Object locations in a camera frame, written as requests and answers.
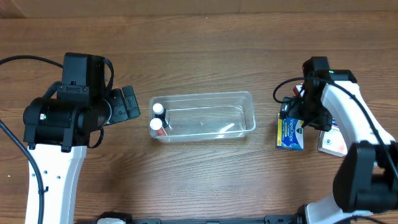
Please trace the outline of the blue yellow VapoDrops box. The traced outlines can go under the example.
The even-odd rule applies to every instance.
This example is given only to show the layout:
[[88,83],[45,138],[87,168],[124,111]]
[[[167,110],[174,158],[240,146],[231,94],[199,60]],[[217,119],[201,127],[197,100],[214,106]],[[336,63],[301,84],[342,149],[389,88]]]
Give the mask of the blue yellow VapoDrops box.
[[303,121],[295,118],[276,116],[275,147],[295,151],[304,150]]

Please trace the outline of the orange tube white cap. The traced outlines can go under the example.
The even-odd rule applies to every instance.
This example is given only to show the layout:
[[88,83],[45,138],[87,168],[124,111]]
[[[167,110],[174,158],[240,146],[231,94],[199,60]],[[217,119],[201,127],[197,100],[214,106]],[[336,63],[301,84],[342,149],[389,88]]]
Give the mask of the orange tube white cap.
[[159,118],[153,118],[151,119],[149,126],[151,130],[155,131],[156,135],[158,136],[166,136],[167,133],[163,127],[163,122]]

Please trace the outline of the black bottle white cap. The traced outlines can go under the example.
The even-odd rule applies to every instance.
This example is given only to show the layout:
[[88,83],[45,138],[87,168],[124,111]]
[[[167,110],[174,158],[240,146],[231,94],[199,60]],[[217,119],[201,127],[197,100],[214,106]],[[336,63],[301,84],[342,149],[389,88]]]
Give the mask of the black bottle white cap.
[[155,103],[152,106],[152,110],[154,112],[154,116],[159,118],[162,121],[162,126],[164,128],[169,126],[169,114],[167,109],[160,103]]

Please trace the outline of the white Hansaplast plaster box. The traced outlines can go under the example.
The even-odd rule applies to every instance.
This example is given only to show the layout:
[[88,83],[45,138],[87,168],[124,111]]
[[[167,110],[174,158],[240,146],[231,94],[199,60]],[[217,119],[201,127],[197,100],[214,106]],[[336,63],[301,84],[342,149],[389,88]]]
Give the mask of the white Hansaplast plaster box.
[[338,157],[345,157],[347,155],[348,150],[345,140],[334,119],[332,119],[329,131],[320,131],[317,150]]

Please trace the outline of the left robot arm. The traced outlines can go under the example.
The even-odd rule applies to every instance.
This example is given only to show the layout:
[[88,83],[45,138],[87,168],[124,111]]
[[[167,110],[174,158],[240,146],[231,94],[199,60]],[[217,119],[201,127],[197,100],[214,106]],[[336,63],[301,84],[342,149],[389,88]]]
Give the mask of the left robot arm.
[[105,80],[109,59],[67,53],[62,80],[24,111],[29,164],[26,223],[73,223],[78,179],[90,134],[140,115],[131,87]]

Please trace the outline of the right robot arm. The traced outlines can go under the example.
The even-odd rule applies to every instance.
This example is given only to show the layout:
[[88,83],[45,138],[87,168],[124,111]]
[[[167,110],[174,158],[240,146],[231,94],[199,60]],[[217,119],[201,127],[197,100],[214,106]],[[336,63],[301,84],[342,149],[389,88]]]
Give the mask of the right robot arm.
[[292,123],[330,131],[335,122],[348,153],[333,180],[332,193],[294,215],[271,215],[270,223],[350,223],[397,210],[397,141],[377,122],[350,70],[332,70],[326,57],[302,65],[301,91],[279,101],[279,135],[293,134]]

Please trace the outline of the clear plastic container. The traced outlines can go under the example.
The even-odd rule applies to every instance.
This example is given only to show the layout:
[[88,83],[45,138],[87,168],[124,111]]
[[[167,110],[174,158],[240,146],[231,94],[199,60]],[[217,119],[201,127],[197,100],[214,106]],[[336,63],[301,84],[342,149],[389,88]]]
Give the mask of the clear plastic container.
[[248,91],[155,96],[149,101],[149,120],[155,118],[156,103],[165,108],[169,124],[163,136],[149,131],[160,142],[243,138],[256,128],[254,100]]

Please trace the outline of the red white carton box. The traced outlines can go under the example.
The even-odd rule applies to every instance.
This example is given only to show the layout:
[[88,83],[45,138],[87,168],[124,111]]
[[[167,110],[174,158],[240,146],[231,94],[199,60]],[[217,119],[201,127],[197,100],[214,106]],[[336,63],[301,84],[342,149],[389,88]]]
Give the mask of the red white carton box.
[[294,92],[295,96],[303,97],[304,93],[305,93],[303,83],[301,83],[299,85],[295,85],[295,87],[293,88],[293,92]]

